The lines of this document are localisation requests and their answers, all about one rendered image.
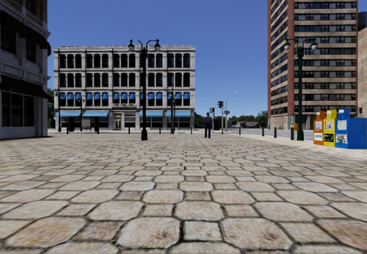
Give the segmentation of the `black street lamp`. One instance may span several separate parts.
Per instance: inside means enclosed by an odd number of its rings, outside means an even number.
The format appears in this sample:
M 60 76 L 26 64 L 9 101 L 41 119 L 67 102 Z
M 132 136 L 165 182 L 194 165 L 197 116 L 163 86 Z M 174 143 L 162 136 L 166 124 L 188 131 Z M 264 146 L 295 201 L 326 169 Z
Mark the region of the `black street lamp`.
M 146 100 L 147 100 L 147 95 L 146 95 L 146 74 L 147 74 L 147 57 L 148 57 L 148 43 L 150 42 L 156 42 L 154 45 L 154 49 L 155 51 L 159 51 L 160 50 L 160 44 L 159 44 L 159 39 L 156 40 L 149 40 L 146 42 L 146 46 L 144 47 L 143 43 L 141 41 L 138 40 L 138 42 L 141 45 L 141 50 L 140 50 L 140 60 L 142 63 L 142 77 L 141 77 L 141 84 L 142 84 L 142 131 L 141 131 L 141 141 L 147 141 L 148 140 L 148 134 L 147 134 L 147 130 L 146 130 L 146 126 L 147 126 L 147 121 L 146 121 Z
M 84 99 L 82 98 L 82 95 L 78 99 L 79 105 L 80 105 L 80 131 L 83 131 L 83 103 Z
M 58 99 L 58 132 L 61 132 L 61 101 L 66 97 L 60 91 L 56 91 L 55 96 Z
M 174 87 L 172 87 L 171 90 L 171 134 L 175 133 L 175 97 L 174 97 L 175 93 L 174 93 Z

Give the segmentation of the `person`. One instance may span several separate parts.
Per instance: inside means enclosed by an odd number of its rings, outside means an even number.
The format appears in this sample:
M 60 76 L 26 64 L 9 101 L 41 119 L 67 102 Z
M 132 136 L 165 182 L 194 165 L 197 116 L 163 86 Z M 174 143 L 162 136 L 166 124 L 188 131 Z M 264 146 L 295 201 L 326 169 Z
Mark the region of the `person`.
M 210 116 L 210 113 L 208 112 L 204 118 L 204 125 L 205 125 L 204 137 L 205 138 L 211 138 L 212 123 L 213 123 L 213 118 Z

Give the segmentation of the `grey street lamp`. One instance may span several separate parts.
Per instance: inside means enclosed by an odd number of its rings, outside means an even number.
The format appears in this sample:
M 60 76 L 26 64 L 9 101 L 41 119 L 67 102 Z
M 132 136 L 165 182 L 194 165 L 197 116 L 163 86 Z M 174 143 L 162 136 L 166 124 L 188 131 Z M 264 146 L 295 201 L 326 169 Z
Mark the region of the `grey street lamp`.
M 227 131 L 227 125 L 228 125 L 228 110 L 227 110 L 227 103 L 228 103 L 228 98 L 232 95 L 232 94 L 236 94 L 238 93 L 237 91 L 234 91 L 232 93 L 230 93 L 226 100 L 225 100 L 225 131 Z

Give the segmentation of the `low red roofed building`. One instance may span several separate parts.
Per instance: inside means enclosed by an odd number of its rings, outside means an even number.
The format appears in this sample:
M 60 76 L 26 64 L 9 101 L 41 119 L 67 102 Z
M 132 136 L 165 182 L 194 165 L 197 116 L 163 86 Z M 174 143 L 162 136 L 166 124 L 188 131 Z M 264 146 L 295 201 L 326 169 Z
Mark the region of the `low red roofed building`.
M 259 126 L 258 122 L 255 122 L 255 121 L 252 121 L 252 122 L 242 121 L 242 122 L 237 122 L 232 127 L 233 128 L 258 128 L 258 126 Z

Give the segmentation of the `trees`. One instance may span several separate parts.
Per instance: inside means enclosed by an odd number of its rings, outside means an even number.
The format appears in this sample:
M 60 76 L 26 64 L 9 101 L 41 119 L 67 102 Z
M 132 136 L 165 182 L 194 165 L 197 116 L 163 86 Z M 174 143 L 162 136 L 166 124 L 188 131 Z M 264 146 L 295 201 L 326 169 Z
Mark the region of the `trees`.
M 194 127 L 204 128 L 204 118 L 205 118 L 204 116 L 194 113 Z M 237 122 L 242 122 L 242 121 L 247 121 L 247 122 L 255 121 L 255 122 L 258 122 L 259 124 L 258 128 L 261 128 L 261 127 L 267 128 L 268 126 L 267 111 L 259 112 L 257 116 L 242 115 L 240 117 L 236 117 L 236 116 L 229 117 L 227 128 L 232 128 L 234 124 L 236 124 Z

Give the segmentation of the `pale building with blue awnings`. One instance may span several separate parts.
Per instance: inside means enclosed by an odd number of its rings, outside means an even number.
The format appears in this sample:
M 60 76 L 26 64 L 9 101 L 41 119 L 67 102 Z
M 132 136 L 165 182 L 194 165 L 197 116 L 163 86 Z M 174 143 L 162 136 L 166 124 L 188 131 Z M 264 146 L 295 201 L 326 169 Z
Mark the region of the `pale building with blue awnings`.
M 142 123 L 142 63 L 140 48 L 125 46 L 61 46 L 54 50 L 54 90 L 61 101 L 61 127 L 68 118 L 99 117 L 100 129 L 140 130 Z M 146 121 L 148 129 L 171 127 L 171 90 L 174 87 L 175 127 L 194 126 L 195 47 L 149 46 L 146 74 Z M 58 126 L 58 99 L 55 96 Z

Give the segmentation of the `black bus shelter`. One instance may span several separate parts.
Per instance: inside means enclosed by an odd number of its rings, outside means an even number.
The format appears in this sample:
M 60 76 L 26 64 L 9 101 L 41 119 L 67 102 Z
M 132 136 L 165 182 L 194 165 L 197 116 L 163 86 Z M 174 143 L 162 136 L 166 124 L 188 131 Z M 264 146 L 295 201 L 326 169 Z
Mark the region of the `black bus shelter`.
M 99 117 L 85 117 L 76 121 L 76 117 L 69 117 L 66 127 L 67 132 L 73 132 L 79 128 L 80 131 L 89 129 L 94 130 L 97 134 L 100 133 L 100 118 Z

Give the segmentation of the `green street lamp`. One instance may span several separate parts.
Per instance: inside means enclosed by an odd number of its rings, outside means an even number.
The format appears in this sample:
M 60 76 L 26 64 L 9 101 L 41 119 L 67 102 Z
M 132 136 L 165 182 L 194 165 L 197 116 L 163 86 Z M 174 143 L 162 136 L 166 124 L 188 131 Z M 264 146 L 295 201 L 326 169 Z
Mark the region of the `green street lamp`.
M 297 140 L 303 141 L 305 139 L 303 129 L 302 129 L 302 65 L 303 56 L 305 55 L 305 42 L 310 42 L 310 48 L 316 50 L 318 43 L 316 38 L 306 38 L 299 45 L 299 40 L 297 39 L 285 39 L 284 48 L 288 50 L 290 48 L 290 41 L 294 41 L 297 44 L 297 57 L 298 57 L 298 130 L 297 130 Z

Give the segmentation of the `orange newspaper box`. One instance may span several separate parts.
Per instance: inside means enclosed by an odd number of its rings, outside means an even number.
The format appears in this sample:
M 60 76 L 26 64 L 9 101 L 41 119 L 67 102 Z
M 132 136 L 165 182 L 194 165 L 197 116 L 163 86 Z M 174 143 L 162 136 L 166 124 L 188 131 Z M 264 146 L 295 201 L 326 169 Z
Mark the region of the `orange newspaper box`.
M 316 119 L 313 121 L 313 141 L 314 144 L 324 144 L 324 124 L 325 111 L 316 112 Z

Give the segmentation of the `yellow newspaper box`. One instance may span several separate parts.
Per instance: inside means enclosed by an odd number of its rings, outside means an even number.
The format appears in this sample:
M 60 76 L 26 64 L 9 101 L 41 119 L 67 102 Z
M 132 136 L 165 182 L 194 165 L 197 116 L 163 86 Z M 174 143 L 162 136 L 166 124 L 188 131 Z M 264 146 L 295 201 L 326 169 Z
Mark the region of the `yellow newspaper box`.
M 324 119 L 324 145 L 334 147 L 335 146 L 335 124 L 337 118 L 336 110 L 327 110 L 326 118 Z

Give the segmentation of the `red brick tower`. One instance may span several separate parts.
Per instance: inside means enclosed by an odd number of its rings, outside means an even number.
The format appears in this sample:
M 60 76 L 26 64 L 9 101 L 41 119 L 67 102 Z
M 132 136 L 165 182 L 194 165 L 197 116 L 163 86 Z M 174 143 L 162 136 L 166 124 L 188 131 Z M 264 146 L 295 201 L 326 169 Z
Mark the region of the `red brick tower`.
M 356 113 L 358 0 L 267 0 L 268 125 L 298 123 L 297 44 L 305 42 L 302 65 L 302 128 L 316 112 L 349 108 Z

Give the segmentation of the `blue newspaper box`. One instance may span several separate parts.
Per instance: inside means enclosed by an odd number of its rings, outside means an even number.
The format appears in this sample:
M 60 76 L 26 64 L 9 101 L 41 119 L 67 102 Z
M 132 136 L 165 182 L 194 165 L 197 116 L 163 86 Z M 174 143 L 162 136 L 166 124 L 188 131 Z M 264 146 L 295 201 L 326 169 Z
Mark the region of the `blue newspaper box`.
M 336 119 L 335 147 L 366 149 L 367 119 L 351 118 L 349 108 L 339 109 Z

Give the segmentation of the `grey stone building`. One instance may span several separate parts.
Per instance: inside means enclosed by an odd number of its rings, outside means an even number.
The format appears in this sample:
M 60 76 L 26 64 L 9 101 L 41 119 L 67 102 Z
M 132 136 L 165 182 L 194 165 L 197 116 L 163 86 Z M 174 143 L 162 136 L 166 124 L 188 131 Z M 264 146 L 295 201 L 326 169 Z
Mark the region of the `grey stone building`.
M 0 0 L 0 139 L 45 137 L 48 0 Z

